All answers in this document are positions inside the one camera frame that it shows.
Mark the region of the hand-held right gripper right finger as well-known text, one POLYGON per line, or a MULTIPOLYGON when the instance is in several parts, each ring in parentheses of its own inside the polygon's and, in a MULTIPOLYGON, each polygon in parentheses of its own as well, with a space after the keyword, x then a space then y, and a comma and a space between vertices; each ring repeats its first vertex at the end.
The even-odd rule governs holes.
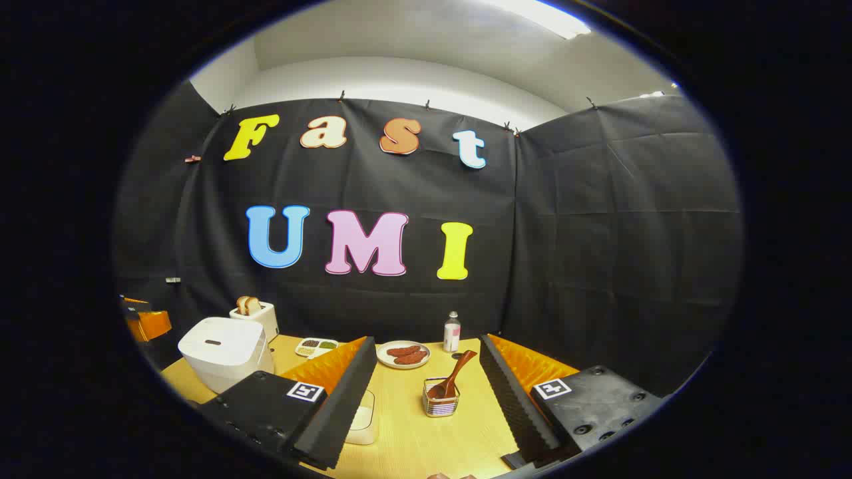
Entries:
POLYGON ((630 430, 663 404, 609 367, 583 370, 512 343, 482 335, 480 362, 518 450, 512 469, 568 460, 630 430))

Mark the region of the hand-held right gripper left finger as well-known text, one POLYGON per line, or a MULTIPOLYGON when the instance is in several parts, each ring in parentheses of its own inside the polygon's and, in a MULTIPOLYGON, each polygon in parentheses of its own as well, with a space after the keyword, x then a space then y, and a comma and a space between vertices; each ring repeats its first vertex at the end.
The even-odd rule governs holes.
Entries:
POLYGON ((197 411, 268 458, 334 469, 375 364, 374 338, 360 337, 283 375, 250 373, 197 411))

